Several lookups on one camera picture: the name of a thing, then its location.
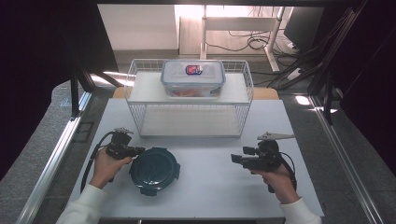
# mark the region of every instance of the white wall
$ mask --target white wall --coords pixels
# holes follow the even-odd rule
[[[114,50],[178,49],[175,6],[98,7]]]

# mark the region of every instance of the container lid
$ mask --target container lid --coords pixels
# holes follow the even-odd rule
[[[161,81],[164,85],[222,85],[224,67],[216,60],[167,60],[163,63]]]
[[[140,193],[156,196],[157,191],[178,179],[180,165],[166,148],[153,147],[134,159],[130,174]]]

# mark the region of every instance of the wire rack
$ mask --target wire rack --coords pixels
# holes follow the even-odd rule
[[[124,93],[142,136],[238,137],[253,99],[246,61],[222,61],[226,82],[219,98],[173,98],[161,83],[161,59],[131,63]]]

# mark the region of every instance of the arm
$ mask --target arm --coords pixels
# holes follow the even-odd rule
[[[116,175],[122,165],[131,161],[130,157],[114,160],[107,156],[106,149],[99,150],[90,184],[85,187],[77,200],[66,206],[56,223],[98,223],[101,217],[100,207],[106,197],[102,188]]]
[[[304,199],[298,196],[284,165],[276,171],[265,172],[251,170],[251,172],[262,175],[264,183],[269,184],[275,190],[275,195],[280,201],[280,208],[285,215],[288,224],[320,224],[321,218],[316,216],[306,206]]]

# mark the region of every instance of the person's left hand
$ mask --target person's left hand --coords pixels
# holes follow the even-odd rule
[[[102,189],[112,179],[124,164],[132,161],[131,157],[116,160],[106,154],[106,148],[100,149],[95,158],[93,177],[90,185]]]

